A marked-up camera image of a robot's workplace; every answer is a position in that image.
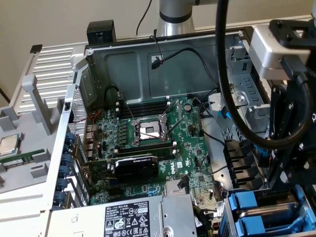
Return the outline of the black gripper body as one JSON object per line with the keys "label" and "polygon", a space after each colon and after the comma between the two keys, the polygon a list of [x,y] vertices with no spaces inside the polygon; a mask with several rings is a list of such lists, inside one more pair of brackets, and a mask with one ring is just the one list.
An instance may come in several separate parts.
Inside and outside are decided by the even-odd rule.
{"label": "black gripper body", "polygon": [[316,79],[307,69],[289,69],[286,90],[287,148],[314,148],[316,146]]}

